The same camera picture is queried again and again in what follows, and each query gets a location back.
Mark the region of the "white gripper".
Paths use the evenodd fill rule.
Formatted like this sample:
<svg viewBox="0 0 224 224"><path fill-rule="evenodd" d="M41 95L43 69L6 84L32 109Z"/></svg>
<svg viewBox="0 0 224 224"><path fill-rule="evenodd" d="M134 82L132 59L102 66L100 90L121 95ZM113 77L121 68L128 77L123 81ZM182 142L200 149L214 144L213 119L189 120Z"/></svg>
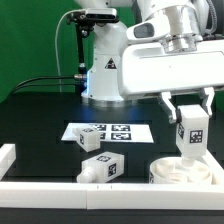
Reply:
<svg viewBox="0 0 224 224"><path fill-rule="evenodd" d="M159 95L159 105L171 124L177 121L171 94L189 94L201 89L201 106L212 116L214 89L224 89L224 40L200 42L194 52L169 54L159 43L129 46L121 57L117 80L119 94L124 99Z"/></svg>

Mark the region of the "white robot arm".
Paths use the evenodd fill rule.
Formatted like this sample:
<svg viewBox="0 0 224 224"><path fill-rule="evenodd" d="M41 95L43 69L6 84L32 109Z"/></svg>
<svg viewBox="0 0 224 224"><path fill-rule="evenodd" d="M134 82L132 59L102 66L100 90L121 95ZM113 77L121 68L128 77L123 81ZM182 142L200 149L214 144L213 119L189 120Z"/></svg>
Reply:
<svg viewBox="0 0 224 224"><path fill-rule="evenodd" d="M212 0L74 0L79 19L93 29L93 65L85 102L104 106L157 98L177 122L174 95L198 93L211 115L224 90L224 37L217 38Z"/></svg>

